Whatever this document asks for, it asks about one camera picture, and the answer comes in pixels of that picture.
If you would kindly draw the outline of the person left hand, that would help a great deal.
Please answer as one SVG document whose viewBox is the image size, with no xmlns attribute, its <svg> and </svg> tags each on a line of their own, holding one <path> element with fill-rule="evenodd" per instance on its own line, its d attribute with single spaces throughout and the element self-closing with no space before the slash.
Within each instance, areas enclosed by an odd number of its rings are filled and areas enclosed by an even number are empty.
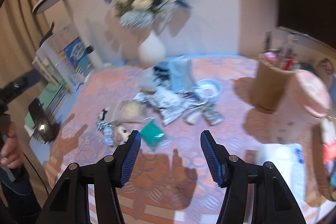
<svg viewBox="0 0 336 224">
<path fill-rule="evenodd" d="M 19 144 L 17 129 L 14 122 L 8 126 L 7 139 L 1 149 L 1 165 L 7 168 L 20 168 L 23 163 L 23 151 Z"/>
</svg>

